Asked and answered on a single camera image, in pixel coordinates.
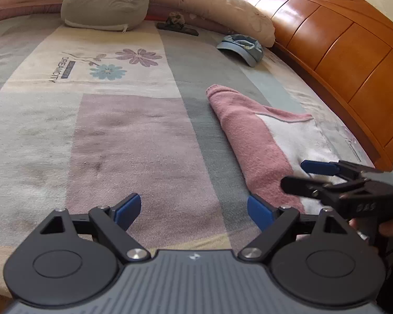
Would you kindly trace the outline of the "person's right hand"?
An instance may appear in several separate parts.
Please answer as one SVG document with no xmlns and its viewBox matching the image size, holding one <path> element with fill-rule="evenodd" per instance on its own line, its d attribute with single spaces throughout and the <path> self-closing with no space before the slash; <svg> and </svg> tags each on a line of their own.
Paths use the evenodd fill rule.
<svg viewBox="0 0 393 314">
<path fill-rule="evenodd" d="M 349 220 L 349 225 L 363 238 L 370 239 L 373 236 L 371 230 L 367 229 L 364 224 L 360 224 L 356 219 Z M 393 220 L 380 224 L 378 232 L 383 235 L 383 237 L 393 237 Z"/>
</svg>

